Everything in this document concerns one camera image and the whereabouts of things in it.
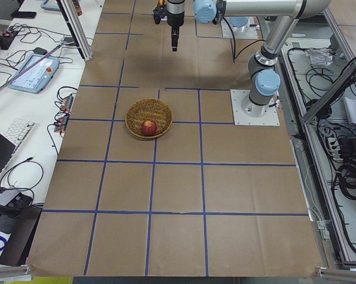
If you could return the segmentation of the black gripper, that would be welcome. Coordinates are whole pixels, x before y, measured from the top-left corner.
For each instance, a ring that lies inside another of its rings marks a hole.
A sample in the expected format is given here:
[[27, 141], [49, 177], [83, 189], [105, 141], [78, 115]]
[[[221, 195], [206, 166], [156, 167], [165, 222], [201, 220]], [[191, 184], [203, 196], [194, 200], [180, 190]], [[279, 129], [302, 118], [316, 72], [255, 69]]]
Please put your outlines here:
[[184, 23], [185, 19], [185, 3], [184, 2], [168, 2], [166, 5], [167, 23], [171, 26], [171, 48], [173, 52], [177, 52], [179, 42], [179, 27]]

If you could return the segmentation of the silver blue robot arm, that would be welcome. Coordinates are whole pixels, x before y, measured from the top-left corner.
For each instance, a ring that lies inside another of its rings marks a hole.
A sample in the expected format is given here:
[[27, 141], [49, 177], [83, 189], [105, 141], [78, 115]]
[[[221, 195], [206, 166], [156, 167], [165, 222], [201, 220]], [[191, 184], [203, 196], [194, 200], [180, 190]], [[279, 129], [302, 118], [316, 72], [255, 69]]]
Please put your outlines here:
[[275, 16], [273, 28], [263, 45], [248, 61], [251, 78], [249, 94], [242, 100], [244, 113], [253, 118], [266, 114], [270, 99], [277, 93], [281, 79], [273, 67], [289, 33], [303, 18], [319, 14], [329, 1], [194, 1], [193, 13], [198, 22], [217, 24], [226, 17]]

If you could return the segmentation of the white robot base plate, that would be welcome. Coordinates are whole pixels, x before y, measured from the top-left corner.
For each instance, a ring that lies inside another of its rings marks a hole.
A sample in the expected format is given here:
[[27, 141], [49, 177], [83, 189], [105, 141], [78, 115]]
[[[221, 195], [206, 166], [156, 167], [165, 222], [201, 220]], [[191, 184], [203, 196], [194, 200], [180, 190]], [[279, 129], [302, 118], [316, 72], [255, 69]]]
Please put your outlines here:
[[258, 106], [250, 101], [249, 92], [230, 90], [234, 125], [278, 127], [280, 122], [274, 99], [271, 98], [265, 106]]

